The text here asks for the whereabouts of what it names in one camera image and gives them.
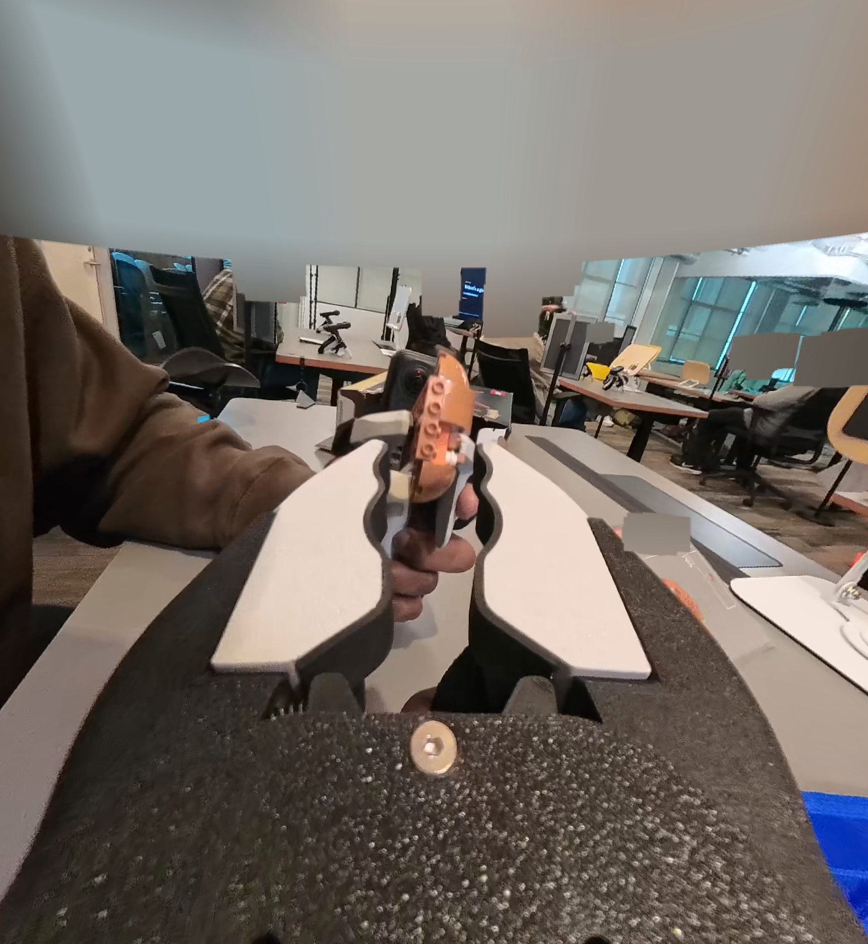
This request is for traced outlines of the person's left forearm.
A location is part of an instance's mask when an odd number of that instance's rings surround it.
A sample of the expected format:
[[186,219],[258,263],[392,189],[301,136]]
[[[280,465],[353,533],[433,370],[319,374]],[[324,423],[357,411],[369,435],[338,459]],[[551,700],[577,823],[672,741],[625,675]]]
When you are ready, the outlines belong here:
[[221,549],[314,476],[279,446],[252,448],[176,395],[156,392],[83,423],[37,478],[33,535]]

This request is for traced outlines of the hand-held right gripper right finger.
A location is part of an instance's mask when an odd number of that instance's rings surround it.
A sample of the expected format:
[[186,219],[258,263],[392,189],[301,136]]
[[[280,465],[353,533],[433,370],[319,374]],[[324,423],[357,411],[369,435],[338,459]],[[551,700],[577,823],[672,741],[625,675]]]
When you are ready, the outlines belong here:
[[640,637],[590,518],[562,488],[499,442],[476,448],[482,468],[471,650],[510,645],[516,671],[582,679],[647,679]]

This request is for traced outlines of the person's left hand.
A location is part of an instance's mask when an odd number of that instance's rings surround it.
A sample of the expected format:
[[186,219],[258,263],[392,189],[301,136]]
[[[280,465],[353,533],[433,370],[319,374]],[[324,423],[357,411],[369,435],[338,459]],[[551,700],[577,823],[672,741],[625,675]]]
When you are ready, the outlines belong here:
[[392,541],[392,613],[396,623],[416,620],[424,600],[437,588],[440,575],[459,574],[475,566],[476,551],[454,534],[440,547],[432,528],[436,513],[429,503],[412,506],[407,524]]

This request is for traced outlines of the lego instruction booklet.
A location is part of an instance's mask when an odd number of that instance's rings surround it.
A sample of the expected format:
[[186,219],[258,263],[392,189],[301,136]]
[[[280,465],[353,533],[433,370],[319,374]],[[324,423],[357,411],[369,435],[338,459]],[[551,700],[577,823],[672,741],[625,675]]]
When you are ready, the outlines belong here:
[[707,631],[735,614],[735,597],[696,548],[687,517],[672,513],[627,513],[611,526],[632,552]]

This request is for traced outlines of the black gripper on stand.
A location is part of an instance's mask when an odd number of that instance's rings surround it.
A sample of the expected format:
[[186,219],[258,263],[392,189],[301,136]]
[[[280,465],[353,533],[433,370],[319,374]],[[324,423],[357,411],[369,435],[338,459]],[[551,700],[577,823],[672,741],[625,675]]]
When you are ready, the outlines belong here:
[[322,340],[317,347],[318,353],[336,357],[348,356],[348,345],[342,333],[351,328],[351,321],[342,320],[343,313],[340,309],[321,312],[319,317],[322,319]]

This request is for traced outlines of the grey monitor on arm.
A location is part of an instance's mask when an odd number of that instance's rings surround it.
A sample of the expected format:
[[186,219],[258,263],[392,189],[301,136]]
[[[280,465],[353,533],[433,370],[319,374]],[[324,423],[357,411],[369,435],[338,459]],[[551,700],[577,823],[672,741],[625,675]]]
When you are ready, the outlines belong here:
[[580,313],[555,313],[540,359],[539,369],[554,373],[561,350],[566,348],[559,374],[567,379],[578,380],[583,370],[590,344],[595,343],[599,322],[590,315]]

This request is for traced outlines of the orange lego model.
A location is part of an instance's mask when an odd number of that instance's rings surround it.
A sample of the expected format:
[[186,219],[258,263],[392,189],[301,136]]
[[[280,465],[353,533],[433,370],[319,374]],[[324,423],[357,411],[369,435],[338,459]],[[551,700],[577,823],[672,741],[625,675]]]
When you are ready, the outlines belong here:
[[472,439],[474,412],[475,395],[464,367],[440,348],[434,371],[416,400],[402,449],[409,502],[435,502],[457,483],[460,473],[449,466],[449,447],[457,435]]

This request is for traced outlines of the white tablet stand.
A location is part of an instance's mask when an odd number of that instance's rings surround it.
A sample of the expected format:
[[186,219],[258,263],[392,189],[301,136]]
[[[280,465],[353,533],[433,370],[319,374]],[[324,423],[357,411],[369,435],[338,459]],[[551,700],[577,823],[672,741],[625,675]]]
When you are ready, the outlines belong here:
[[868,550],[834,584],[809,576],[733,580],[735,596],[868,695]]

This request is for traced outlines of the black backpack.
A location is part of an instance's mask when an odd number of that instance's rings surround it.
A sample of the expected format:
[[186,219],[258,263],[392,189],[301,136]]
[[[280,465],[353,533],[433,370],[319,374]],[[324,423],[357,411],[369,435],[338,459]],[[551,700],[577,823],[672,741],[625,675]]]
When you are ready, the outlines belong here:
[[436,357],[440,348],[453,350],[443,319],[423,315],[420,300],[408,304],[405,321],[407,324],[406,350],[428,357]]

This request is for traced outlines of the grey office chair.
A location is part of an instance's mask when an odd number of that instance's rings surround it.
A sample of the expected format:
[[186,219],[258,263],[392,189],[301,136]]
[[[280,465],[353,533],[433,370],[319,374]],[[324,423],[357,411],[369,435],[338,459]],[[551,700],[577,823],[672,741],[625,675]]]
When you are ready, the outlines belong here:
[[164,360],[168,390],[216,418],[232,397],[228,390],[258,390],[260,380],[245,367],[204,348],[183,348]]

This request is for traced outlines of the black office chair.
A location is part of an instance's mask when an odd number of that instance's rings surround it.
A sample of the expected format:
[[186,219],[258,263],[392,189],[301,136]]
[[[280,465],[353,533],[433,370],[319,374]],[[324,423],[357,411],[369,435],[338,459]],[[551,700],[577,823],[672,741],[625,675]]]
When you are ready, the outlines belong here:
[[475,354],[480,385],[511,394],[512,420],[515,423],[534,425],[538,399],[528,349],[479,340]]
[[812,455],[810,462],[801,463],[800,466],[811,466],[820,459],[827,438],[824,432],[794,427],[784,428],[776,436],[764,438],[753,429],[739,430],[733,424],[725,428],[725,434],[734,437],[733,463],[724,465],[719,461],[708,470],[702,471],[699,476],[699,485],[705,486],[709,480],[714,479],[730,479],[745,492],[746,495],[742,500],[745,507],[754,507],[757,499],[767,494],[773,497],[785,511],[793,510],[794,498],[763,478],[759,474],[758,466],[762,462],[798,466],[797,463],[792,462],[794,458],[808,453]]

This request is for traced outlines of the grey office desk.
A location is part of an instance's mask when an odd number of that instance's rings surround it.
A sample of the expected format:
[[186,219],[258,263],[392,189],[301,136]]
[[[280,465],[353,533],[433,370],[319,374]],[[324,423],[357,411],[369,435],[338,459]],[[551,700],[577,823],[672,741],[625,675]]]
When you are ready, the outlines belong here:
[[332,353],[328,349],[320,353],[322,342],[311,342],[301,337],[298,332],[286,331],[283,343],[276,348],[274,358],[277,362],[297,364],[317,369],[331,379],[332,391],[330,405],[336,406],[338,394],[345,384],[351,384],[351,377],[373,377],[389,369],[392,352],[382,350],[373,341],[353,337],[347,341],[346,350]]
[[640,463],[649,443],[655,421],[659,416],[700,420],[708,413],[699,408],[680,403],[666,397],[660,397],[643,392],[629,391],[627,387],[604,389],[602,382],[581,381],[559,378],[551,383],[553,390],[561,389],[574,393],[584,399],[594,401],[601,410],[611,413],[624,410],[639,419],[627,452],[630,460]]

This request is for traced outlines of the pale wooden tablet holder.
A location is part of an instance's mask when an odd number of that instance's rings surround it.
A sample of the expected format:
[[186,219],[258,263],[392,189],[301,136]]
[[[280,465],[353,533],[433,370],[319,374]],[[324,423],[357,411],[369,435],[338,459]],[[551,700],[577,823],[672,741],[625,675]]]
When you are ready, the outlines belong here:
[[611,362],[588,360],[586,367],[595,379],[602,382],[614,373],[627,378],[635,377],[657,358],[661,350],[660,346],[633,344],[620,352]]

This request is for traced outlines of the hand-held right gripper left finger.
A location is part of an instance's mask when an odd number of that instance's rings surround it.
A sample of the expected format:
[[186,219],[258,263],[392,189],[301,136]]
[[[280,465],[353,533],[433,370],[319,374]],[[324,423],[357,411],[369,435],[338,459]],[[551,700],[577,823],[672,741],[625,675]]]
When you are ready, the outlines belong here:
[[217,673],[369,675],[394,636],[388,446],[369,440],[275,513],[211,658]]

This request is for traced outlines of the lit computer monitor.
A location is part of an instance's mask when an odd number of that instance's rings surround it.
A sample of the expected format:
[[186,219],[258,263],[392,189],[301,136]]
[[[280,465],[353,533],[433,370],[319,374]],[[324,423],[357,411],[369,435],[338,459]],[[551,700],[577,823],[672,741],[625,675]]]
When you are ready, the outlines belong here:
[[460,269],[461,292],[457,317],[461,322],[479,322],[484,315],[486,267],[462,267]]

